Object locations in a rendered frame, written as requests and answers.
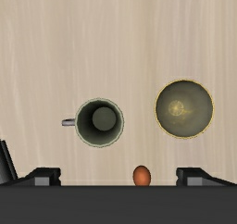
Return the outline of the orange egg-shaped fruit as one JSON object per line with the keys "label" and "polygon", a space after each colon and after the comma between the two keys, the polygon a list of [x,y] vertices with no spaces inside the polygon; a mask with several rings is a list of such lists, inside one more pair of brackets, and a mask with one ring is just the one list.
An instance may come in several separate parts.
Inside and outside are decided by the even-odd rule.
{"label": "orange egg-shaped fruit", "polygon": [[151,173],[145,166],[138,166],[133,171],[132,178],[136,186],[149,186],[151,183]]}

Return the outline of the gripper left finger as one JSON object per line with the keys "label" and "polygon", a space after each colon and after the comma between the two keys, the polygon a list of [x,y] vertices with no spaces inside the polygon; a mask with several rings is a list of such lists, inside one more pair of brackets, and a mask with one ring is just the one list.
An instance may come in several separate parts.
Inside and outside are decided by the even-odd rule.
{"label": "gripper left finger", "polygon": [[60,168],[36,168],[19,184],[25,186],[60,186]]}

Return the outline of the grey-green mug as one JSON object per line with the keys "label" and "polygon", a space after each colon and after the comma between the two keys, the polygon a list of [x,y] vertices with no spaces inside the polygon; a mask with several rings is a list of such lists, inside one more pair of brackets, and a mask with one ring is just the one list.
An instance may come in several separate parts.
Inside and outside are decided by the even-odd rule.
{"label": "grey-green mug", "polygon": [[73,126],[80,139],[92,147],[103,148],[116,142],[124,129],[121,109],[111,100],[94,98],[78,109],[75,118],[62,120]]}

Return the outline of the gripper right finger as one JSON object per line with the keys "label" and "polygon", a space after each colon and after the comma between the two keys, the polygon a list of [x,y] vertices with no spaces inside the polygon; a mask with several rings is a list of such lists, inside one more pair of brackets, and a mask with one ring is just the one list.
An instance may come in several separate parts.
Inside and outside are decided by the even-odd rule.
{"label": "gripper right finger", "polygon": [[234,183],[210,176],[201,168],[177,168],[177,186],[234,186]]}

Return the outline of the yellow-rimmed olive bowl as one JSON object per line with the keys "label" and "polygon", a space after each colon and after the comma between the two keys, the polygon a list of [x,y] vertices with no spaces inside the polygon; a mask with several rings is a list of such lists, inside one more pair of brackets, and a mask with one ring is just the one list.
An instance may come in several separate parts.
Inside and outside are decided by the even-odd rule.
{"label": "yellow-rimmed olive bowl", "polygon": [[163,132],[177,139],[204,133],[214,117],[213,98],[197,81],[181,79],[164,86],[156,96],[154,112]]}

